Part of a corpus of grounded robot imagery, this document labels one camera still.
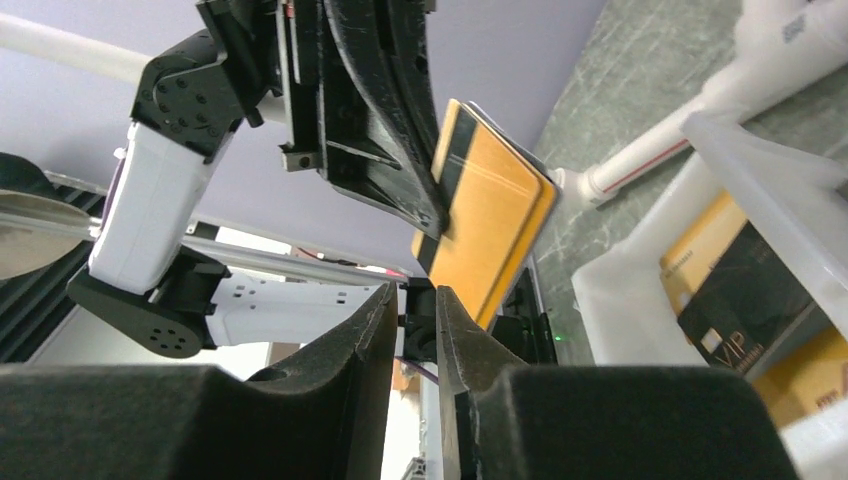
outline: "white pipe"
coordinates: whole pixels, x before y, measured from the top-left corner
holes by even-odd
[[[106,42],[0,13],[0,48],[138,85],[153,58]],[[270,94],[259,102],[262,118],[286,123],[285,102]]]
[[[751,0],[746,5],[753,15],[761,11],[754,6],[766,8],[766,3]],[[584,208],[600,205],[688,145],[679,127],[691,113],[721,111],[725,120],[744,122],[848,63],[848,0],[802,3],[803,8],[780,22],[740,19],[757,31],[737,31],[737,43],[742,40],[747,47],[707,80],[698,96],[606,162],[583,173],[557,172],[558,179],[570,179],[560,187],[576,185]]]

